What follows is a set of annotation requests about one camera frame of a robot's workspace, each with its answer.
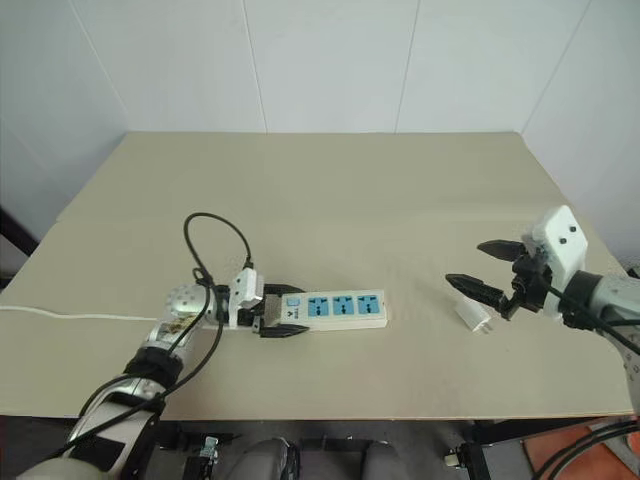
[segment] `wall plug adapter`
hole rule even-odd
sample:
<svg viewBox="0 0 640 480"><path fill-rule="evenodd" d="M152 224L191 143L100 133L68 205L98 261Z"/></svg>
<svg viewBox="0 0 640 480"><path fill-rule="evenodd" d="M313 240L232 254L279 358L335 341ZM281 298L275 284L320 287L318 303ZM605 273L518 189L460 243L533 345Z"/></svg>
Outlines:
<svg viewBox="0 0 640 480"><path fill-rule="evenodd" d="M243 269L229 285L229 328L238 328L238 310L249 309L264 297L264 277L253 268Z"/></svg>
<svg viewBox="0 0 640 480"><path fill-rule="evenodd" d="M489 325L491 314L475 300L462 297L456 303L455 310L472 332L482 331L483 333L489 333L493 330Z"/></svg>

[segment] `power strip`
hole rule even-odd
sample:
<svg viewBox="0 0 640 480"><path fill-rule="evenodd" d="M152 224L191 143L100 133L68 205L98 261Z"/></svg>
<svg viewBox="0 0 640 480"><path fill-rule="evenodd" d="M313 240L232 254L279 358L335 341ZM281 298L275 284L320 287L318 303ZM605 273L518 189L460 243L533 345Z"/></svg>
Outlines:
<svg viewBox="0 0 640 480"><path fill-rule="evenodd" d="M311 330L355 330L387 326L383 290L293 293L282 296L280 321Z"/></svg>

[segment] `wooden table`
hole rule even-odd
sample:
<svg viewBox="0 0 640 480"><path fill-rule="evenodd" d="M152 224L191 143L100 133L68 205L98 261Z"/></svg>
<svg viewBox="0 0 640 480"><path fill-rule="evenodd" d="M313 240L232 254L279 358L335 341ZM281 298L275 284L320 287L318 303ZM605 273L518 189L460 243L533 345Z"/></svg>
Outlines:
<svg viewBox="0 0 640 480"><path fill-rule="evenodd" d="M131 133L0 296L5 305L153 317L191 281L182 221L231 219L270 283L383 288L385 329L260 339L225 332L166 419L566 417L631 411L613 346L518 312L473 334L444 280L469 273L510 289L510 266L475 249L517 239L566 203L516 134ZM581 219L588 268L621 268ZM243 250L222 225L194 242L216 280ZM75 415L121 372L152 323L0 312L0 413ZM193 362L212 332L198 335Z"/></svg>

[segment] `black wire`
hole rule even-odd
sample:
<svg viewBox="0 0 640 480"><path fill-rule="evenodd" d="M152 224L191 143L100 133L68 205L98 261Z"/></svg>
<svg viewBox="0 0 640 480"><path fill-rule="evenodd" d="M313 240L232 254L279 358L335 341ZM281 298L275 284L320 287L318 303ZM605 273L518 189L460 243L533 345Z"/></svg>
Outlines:
<svg viewBox="0 0 640 480"><path fill-rule="evenodd" d="M84 417L84 414L87 413L87 409L89 408L89 405L91 405L93 403L93 401L96 399L96 397L100 393L102 393L102 391L105 388L110 387L111 385L115 385L116 383L123 382L124 380L129 380L130 378L140 378L142 375L144 375L144 374L140 374L140 373L125 373L124 375L120 375L118 377L112 378L108 382L104 382L102 385L100 385L98 388L96 388L95 392L93 392L91 394L91 396L87 399L87 401L84 402L84 405L80 409L80 413L78 414L78 417Z"/></svg>
<svg viewBox="0 0 640 480"><path fill-rule="evenodd" d="M94 427L94 428L92 428L90 430L87 430L82 435L78 435L76 438L74 438L70 442L67 442L64 446L60 447L58 450L56 450L51 455L49 455L47 457L47 459L59 457L60 455L65 453L67 450L76 447L78 444L80 444L81 442L84 442L88 438L93 437L94 435L102 432L103 430L106 430L107 428L110 428L110 427L120 423L121 421L129 418L131 415L133 415L133 414L135 414L135 413L137 413L137 412L139 412L141 410L145 410L145 409L147 409L149 407L152 407L154 404L156 404L157 402L165 399L167 396L169 396L170 394L172 394L173 392L178 390L180 387L182 387L185 383L187 383L189 380L191 380L193 377L195 377L200 372L200 370L202 370L204 368L204 366L209 361L209 359L211 358L213 353L216 351L216 349L218 348L218 344L220 343L220 338L222 337L223 326L224 326L224 323L223 322L219 322L218 331L217 331L216 337L215 337L215 339L213 341L213 345L211 345L211 348L209 348L209 351L203 357L203 359L200 360L200 363L198 363L198 365L196 365L196 367L193 370L191 370L191 372L189 372L183 379L181 379L180 381L176 382L173 386L169 387L168 389L166 389L161 394L156 395L151 400L147 400L145 402L142 402L142 403L136 405L135 407L130 408L126 412L123 412L120 415L117 415L117 416L113 417L112 419L107 420L104 423L101 423L97 427Z"/></svg>
<svg viewBox="0 0 640 480"><path fill-rule="evenodd" d="M622 335L620 332L618 332L615 328L610 326L607 322L605 322L604 320L600 319L597 315L594 315L593 313L591 313L587 307L582 305L580 302L575 301L570 296L562 293L557 288L552 287L551 284L549 284L542 277L540 277L540 282L545 287L545 289L547 291L549 291L550 293L554 294L560 300L563 300L566 303L568 303L569 305L571 305L575 310L579 310L580 313L582 313L585 317L587 317L589 319L589 321L596 328L598 328L599 330L602 330L603 332L607 332L609 335L611 335L613 338L618 340L622 345L627 347L633 353L635 353L636 355L640 355L640 346L638 346L635 343L631 342L624 335Z"/></svg>
<svg viewBox="0 0 640 480"><path fill-rule="evenodd" d="M218 221L228 225L229 227L231 227L231 229L238 234L238 236L242 240L242 243L244 243L244 248L247 251L247 258L246 258L246 260L244 262L245 267L252 267L253 266L253 263L251 261L251 258L252 258L251 257L251 247L249 247L249 242L247 242L247 239L245 238L245 236L242 234L242 232L240 231L240 229L238 227L236 227L233 223L231 223L226 218L221 217L220 215L215 215L213 213L208 213L208 212L195 212L195 213L192 213L191 215L189 215L185 219L182 230L183 230L183 233L184 233L184 240L185 240L185 242L187 242L187 248L191 252L191 256L193 257L193 259L195 260L196 264L198 265L198 269L200 270L200 273L208 274L207 269L204 266L204 264L202 263L202 260L200 260L200 256L196 252L196 249L194 248L193 243L191 242L191 237L189 236L189 224L191 223L191 221L194 218L198 218L198 217L213 218L214 220L218 220Z"/></svg>
<svg viewBox="0 0 640 480"><path fill-rule="evenodd" d="M623 429L616 430L616 431L611 432L611 433L607 433L606 435L601 435L599 437L595 437L595 438L591 439L589 442L585 443L584 445L581 445L580 447L577 447L571 453L569 453L566 457L564 457L558 463L558 465L556 465L556 468L554 468L551 471L551 473L549 474L549 479L548 480L555 480L555 478L558 475L560 475L560 472L562 472L562 470L564 470L578 456L582 455L584 452L586 452L590 448L595 447L596 445L598 445L598 444L600 444L602 442L605 442L607 440L610 440L612 438L619 437L621 435L626 435L628 433L637 432L638 430L640 430L640 428L637 425L635 425L633 427L623 428Z"/></svg>
<svg viewBox="0 0 640 480"><path fill-rule="evenodd" d="M205 301L204 301L204 307L202 307L202 310L200 310L200 312L198 313L198 315L196 316L196 318L194 318L191 323L189 324L189 326L187 326L187 328L185 328L182 333L180 335L178 335L178 338L176 339L175 342L173 342L173 344L171 344L171 346L169 347L169 349L167 350L167 354L170 355L177 347L178 345L180 345L180 342L182 341L182 339L184 337L186 337L189 332L191 330L194 329L194 327L198 324L198 322L200 321L200 319L204 316L205 313L207 313L207 308L209 308L209 302L211 301L211 291L209 288L204 287L205 289Z"/></svg>
<svg viewBox="0 0 640 480"><path fill-rule="evenodd" d="M634 425L637 425L638 422L636 421L628 421L628 422L618 422L618 423L612 423L611 425L606 425L604 427L598 428L596 430L594 430L593 432L584 435L583 437L580 437L578 440L576 440L574 443L572 443L571 445L568 445L560 450L558 450L555 454L553 454L551 457L549 457L549 459L544 462L544 464L538 469L537 472L535 472L535 474L533 475L533 477L531 478L531 480L539 480L542 478L542 476L546 473L547 470L549 470L549 468L551 468L551 465L553 465L554 463L556 463L558 460L560 460L565 454L569 453L571 450L573 450L574 448L579 447L580 445L584 444L585 442L593 439L594 437L597 437L603 433L607 433L611 430L619 430L622 428L626 428L626 427L632 427Z"/></svg>
<svg viewBox="0 0 640 480"><path fill-rule="evenodd" d="M607 322L612 327L635 327L640 326L640 320L611 320Z"/></svg>

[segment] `power outlet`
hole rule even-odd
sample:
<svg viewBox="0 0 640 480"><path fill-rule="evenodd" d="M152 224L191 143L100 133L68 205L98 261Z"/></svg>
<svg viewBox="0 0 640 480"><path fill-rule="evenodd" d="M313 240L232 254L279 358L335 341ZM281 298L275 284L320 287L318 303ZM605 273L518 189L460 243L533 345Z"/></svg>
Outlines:
<svg viewBox="0 0 640 480"><path fill-rule="evenodd" d="M281 323L311 330L384 328L387 315L384 290L289 293L280 300Z"/></svg>
<svg viewBox="0 0 640 480"><path fill-rule="evenodd" d="M365 315L368 313L380 313L380 303L375 295L361 295L358 297L358 313Z"/></svg>
<svg viewBox="0 0 640 480"><path fill-rule="evenodd" d="M309 299L309 316L326 317L329 315L329 300L327 297L314 297Z"/></svg>
<svg viewBox="0 0 640 480"><path fill-rule="evenodd" d="M353 315L353 297L341 296L333 297L334 315Z"/></svg>

